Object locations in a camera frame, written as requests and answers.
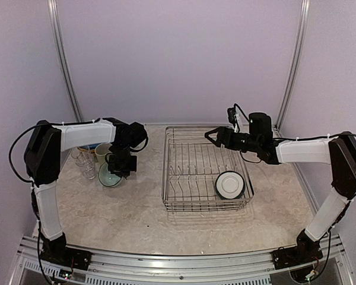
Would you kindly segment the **green grid pattern bowl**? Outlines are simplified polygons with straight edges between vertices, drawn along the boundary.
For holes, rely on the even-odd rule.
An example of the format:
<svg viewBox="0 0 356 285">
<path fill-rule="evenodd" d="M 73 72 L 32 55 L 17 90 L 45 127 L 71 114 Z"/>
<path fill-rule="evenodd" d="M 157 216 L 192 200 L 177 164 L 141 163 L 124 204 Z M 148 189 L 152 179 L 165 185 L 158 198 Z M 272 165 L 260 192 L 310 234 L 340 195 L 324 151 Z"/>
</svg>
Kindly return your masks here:
<svg viewBox="0 0 356 285">
<path fill-rule="evenodd" d="M 103 163 L 98 171 L 98 180 L 104 187 L 114 188 L 119 186 L 125 180 L 125 178 L 110 173 L 108 170 L 108 164 Z"/>
</svg>

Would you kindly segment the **green mug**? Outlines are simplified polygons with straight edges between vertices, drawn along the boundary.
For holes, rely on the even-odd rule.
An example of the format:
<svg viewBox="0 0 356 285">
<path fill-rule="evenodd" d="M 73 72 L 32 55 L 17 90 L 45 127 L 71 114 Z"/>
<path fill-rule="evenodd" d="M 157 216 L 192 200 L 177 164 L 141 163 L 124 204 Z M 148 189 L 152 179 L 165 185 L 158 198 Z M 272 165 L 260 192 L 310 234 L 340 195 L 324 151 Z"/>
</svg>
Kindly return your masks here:
<svg viewBox="0 0 356 285">
<path fill-rule="evenodd" d="M 94 153 L 100 165 L 105 163 L 105 156 L 106 154 L 110 153 L 109 148 L 111 146 L 111 143 L 102 143 L 95 148 Z"/>
</svg>

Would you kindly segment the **clear glass tumbler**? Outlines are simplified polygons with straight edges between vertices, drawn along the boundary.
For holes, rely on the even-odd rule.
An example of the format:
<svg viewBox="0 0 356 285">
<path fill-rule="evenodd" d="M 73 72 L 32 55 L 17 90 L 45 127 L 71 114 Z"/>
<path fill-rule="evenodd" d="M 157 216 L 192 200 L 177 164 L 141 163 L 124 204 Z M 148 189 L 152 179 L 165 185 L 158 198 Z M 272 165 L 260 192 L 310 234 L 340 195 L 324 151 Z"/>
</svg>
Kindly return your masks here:
<svg viewBox="0 0 356 285">
<path fill-rule="evenodd" d="M 75 164 L 78 166 L 81 174 L 88 180 L 96 178 L 96 168 L 93 160 L 77 160 Z"/>
<path fill-rule="evenodd" d="M 85 151 L 79 151 L 79 149 L 73 148 L 71 150 L 71 157 L 73 158 L 74 162 L 77 160 L 84 161 L 84 160 L 93 160 L 94 161 L 94 156 L 92 153 L 85 152 Z"/>
</svg>

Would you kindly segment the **large yellow dotted plate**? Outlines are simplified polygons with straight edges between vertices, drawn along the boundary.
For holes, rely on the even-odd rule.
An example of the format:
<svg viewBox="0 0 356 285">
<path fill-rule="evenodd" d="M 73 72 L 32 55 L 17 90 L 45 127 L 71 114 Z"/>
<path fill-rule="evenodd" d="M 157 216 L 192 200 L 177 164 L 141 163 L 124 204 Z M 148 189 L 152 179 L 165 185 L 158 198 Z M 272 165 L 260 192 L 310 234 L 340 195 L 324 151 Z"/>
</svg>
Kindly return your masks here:
<svg viewBox="0 0 356 285">
<path fill-rule="evenodd" d="M 85 146 L 77 147 L 77 149 L 79 149 L 79 151 L 85 151 L 85 152 L 89 152 L 89 153 L 94 153 L 95 148 L 96 148 L 96 145 L 93 145 L 93 146 L 85 145 Z"/>
</svg>

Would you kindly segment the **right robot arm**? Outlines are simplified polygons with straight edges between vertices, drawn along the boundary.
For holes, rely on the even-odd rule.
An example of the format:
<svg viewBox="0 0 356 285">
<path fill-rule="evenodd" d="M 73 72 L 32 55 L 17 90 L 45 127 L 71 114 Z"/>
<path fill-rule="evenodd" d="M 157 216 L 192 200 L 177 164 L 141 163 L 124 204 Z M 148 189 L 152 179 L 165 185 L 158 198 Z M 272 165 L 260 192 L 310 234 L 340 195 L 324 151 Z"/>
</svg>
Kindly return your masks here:
<svg viewBox="0 0 356 285">
<path fill-rule="evenodd" d="M 217 147 L 252 152 L 266 164 L 323 163 L 332 169 L 332 190 L 310 224 L 297 237 L 292 259 L 305 263 L 319 248 L 319 241 L 340 219 L 356 197 L 356 134 L 345 131 L 313 138 L 275 138 L 271 118 L 249 114 L 249 131 L 242 132 L 238 114 L 228 109 L 232 127 L 220 126 L 204 134 Z"/>
</svg>

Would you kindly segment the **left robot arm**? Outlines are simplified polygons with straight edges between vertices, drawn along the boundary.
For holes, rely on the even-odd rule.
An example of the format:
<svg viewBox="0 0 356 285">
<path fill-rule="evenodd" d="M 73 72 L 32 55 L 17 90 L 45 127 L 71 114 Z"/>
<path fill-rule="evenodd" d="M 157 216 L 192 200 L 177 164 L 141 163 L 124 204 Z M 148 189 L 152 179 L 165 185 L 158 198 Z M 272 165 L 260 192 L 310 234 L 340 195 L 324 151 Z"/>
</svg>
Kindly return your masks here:
<svg viewBox="0 0 356 285">
<path fill-rule="evenodd" d="M 71 250 L 66 246 L 56 200 L 61 153 L 109 143 L 109 153 L 104 157 L 108 172 L 118 179 L 127 178 L 136 172 L 136 153 L 142 151 L 140 144 L 148 144 L 148 134 L 138 122 L 128 124 L 115 118 L 59 124 L 42 120 L 28 130 L 32 133 L 24 152 L 28 178 L 21 181 L 31 186 L 31 203 L 44 251 L 58 264 L 65 264 L 71 259 Z"/>
</svg>

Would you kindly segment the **black rimmed white bowl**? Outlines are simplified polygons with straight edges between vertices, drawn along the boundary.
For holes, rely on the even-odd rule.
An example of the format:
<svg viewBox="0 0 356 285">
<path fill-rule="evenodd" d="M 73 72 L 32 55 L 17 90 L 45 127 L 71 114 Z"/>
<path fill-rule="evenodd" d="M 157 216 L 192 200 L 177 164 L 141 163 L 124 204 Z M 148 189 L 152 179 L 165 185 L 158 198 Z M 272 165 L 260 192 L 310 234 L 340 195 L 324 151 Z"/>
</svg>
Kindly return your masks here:
<svg viewBox="0 0 356 285">
<path fill-rule="evenodd" d="M 215 191 L 224 200 L 241 198 L 245 189 L 245 179 L 235 171 L 222 172 L 215 181 Z"/>
</svg>

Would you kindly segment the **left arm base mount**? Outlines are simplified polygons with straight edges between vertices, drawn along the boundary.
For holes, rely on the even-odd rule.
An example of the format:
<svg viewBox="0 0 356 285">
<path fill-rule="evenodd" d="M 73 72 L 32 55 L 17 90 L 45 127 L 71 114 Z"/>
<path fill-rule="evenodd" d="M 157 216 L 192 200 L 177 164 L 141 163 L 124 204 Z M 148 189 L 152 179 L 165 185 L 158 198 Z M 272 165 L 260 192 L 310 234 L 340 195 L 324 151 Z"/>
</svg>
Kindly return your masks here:
<svg viewBox="0 0 356 285">
<path fill-rule="evenodd" d="M 72 269 L 88 270 L 92 253 L 83 249 L 68 247 L 64 233 L 54 240 L 46 238 L 43 234 L 40 235 L 40 238 L 43 242 L 40 253 L 41 260 Z"/>
</svg>

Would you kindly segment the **right aluminium corner post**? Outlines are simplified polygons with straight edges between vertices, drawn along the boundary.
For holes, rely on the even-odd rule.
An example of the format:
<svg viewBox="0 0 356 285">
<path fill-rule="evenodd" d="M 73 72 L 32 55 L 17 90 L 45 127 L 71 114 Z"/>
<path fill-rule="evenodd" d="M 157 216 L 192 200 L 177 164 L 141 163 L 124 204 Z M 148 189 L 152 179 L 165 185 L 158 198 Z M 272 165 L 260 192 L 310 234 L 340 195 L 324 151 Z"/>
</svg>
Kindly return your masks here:
<svg viewBox="0 0 356 285">
<path fill-rule="evenodd" d="M 304 41 L 306 38 L 307 23 L 309 20 L 309 11 L 310 11 L 310 1 L 303 0 L 301 2 L 301 10 L 298 21 L 298 29 L 295 38 L 293 57 L 291 60 L 291 65 L 289 68 L 288 79 L 284 89 L 284 96 L 282 99 L 281 106 L 279 108 L 278 117 L 275 122 L 275 128 L 279 131 L 284 123 L 285 116 L 288 111 L 288 106 L 290 99 L 292 97 L 293 88 L 295 84 L 295 79 L 297 72 L 300 66 L 301 53 L 303 50 Z"/>
</svg>

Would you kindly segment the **aluminium corner post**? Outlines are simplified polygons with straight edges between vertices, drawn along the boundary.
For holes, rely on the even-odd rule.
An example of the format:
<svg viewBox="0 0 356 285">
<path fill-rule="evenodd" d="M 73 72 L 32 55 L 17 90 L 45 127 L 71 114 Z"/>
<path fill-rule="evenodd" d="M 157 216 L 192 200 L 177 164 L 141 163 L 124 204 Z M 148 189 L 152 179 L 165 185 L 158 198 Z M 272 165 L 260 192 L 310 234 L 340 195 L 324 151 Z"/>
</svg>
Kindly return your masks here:
<svg viewBox="0 0 356 285">
<path fill-rule="evenodd" d="M 298 29 L 295 38 L 293 57 L 291 60 L 291 65 L 289 68 L 288 79 L 284 89 L 284 96 L 282 99 L 281 106 L 279 108 L 278 117 L 275 122 L 275 128 L 279 131 L 284 123 L 285 116 L 288 111 L 288 106 L 290 99 L 292 97 L 293 88 L 295 84 L 295 79 L 297 72 L 300 66 L 301 53 L 303 50 L 304 41 L 306 38 L 307 23 L 309 20 L 309 11 L 310 11 L 310 1 L 303 0 L 301 2 L 301 10 L 298 21 Z"/>
<path fill-rule="evenodd" d="M 81 113 L 81 109 L 78 103 L 77 96 L 75 94 L 74 85 L 71 78 L 71 73 L 68 66 L 68 61 L 66 57 L 66 52 L 63 44 L 63 36 L 61 24 L 59 21 L 59 13 L 58 13 L 58 3 L 56 0 L 48 0 L 47 7 L 49 10 L 49 17 L 52 26 L 52 33 L 54 36 L 54 41 L 56 45 L 56 52 L 58 55 L 59 64 L 61 66 L 61 72 L 63 76 L 63 80 L 66 86 L 68 99 L 74 114 L 74 118 L 77 122 L 83 121 L 83 115 Z"/>
</svg>

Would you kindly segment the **aluminium front rail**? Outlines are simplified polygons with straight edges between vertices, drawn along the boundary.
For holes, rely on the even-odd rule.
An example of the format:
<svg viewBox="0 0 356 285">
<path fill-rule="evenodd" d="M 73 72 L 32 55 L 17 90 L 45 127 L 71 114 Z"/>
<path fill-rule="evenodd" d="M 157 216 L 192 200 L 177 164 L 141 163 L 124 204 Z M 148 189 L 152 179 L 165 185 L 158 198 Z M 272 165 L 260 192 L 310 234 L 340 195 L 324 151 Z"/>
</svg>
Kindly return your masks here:
<svg viewBox="0 0 356 285">
<path fill-rule="evenodd" d="M 87 271 L 74 268 L 68 281 L 60 278 L 68 267 L 42 261 L 55 284 L 298 284 L 290 273 L 311 264 L 276 270 L 274 249 L 218 255 L 147 255 L 68 245 L 92 253 Z M 24 236 L 4 284 L 47 284 L 37 259 L 37 239 Z M 310 284 L 356 284 L 354 272 L 338 235 L 331 239 L 328 264 Z"/>
</svg>

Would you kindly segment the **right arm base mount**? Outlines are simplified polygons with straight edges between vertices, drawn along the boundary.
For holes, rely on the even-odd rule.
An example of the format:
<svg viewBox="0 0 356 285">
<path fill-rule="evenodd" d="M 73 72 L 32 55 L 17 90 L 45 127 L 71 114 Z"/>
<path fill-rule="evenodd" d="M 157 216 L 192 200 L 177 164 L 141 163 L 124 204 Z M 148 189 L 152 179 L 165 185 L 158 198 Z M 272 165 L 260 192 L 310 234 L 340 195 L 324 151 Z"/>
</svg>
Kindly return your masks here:
<svg viewBox="0 0 356 285">
<path fill-rule="evenodd" d="M 307 236 L 299 236 L 296 246 L 276 249 L 271 252 L 271 255 L 276 270 L 295 267 L 323 258 L 320 242 L 314 242 Z"/>
</svg>

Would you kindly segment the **left aluminium corner post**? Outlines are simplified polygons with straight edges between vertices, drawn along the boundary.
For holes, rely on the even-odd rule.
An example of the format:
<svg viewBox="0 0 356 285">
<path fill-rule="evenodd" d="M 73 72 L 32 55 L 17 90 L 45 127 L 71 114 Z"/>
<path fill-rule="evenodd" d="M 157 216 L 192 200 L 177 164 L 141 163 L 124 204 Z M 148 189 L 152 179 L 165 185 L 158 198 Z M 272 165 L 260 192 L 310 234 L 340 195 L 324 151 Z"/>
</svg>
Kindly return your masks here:
<svg viewBox="0 0 356 285">
<path fill-rule="evenodd" d="M 49 17 L 52 26 L 52 33 L 54 36 L 54 41 L 56 45 L 56 52 L 58 55 L 59 64 L 61 66 L 61 72 L 63 76 L 63 80 L 66 86 L 68 99 L 74 114 L 74 118 L 77 122 L 83 121 L 83 115 L 81 113 L 81 109 L 78 103 L 77 96 L 75 94 L 74 85 L 71 78 L 71 73 L 68 66 L 68 61 L 66 57 L 66 52 L 63 44 L 63 36 L 61 24 L 59 21 L 59 13 L 58 13 L 58 3 L 56 0 L 48 0 L 47 7 L 49 10 Z"/>
</svg>

